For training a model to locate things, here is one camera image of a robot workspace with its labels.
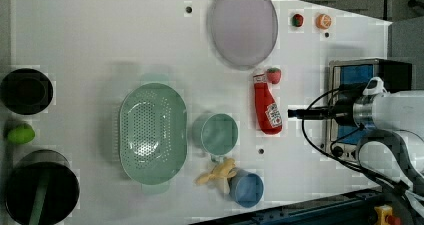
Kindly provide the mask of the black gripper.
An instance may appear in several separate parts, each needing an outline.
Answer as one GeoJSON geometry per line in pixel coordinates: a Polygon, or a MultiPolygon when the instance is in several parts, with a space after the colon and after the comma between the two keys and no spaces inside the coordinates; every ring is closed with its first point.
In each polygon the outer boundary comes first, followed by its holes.
{"type": "Polygon", "coordinates": [[[327,108],[289,109],[287,115],[289,118],[303,120],[326,120],[332,118],[327,108]]]}

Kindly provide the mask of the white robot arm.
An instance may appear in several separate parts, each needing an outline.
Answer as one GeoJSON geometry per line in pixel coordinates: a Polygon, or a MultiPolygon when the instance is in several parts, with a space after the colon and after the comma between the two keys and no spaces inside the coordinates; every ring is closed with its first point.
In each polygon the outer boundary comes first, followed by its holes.
{"type": "Polygon", "coordinates": [[[373,77],[368,83],[341,85],[324,93],[325,106],[310,104],[288,110],[290,118],[333,120],[339,125],[363,131],[352,161],[341,158],[338,140],[324,155],[364,174],[391,190],[409,204],[415,218],[423,219],[423,92],[386,90],[384,81],[373,77]]]}

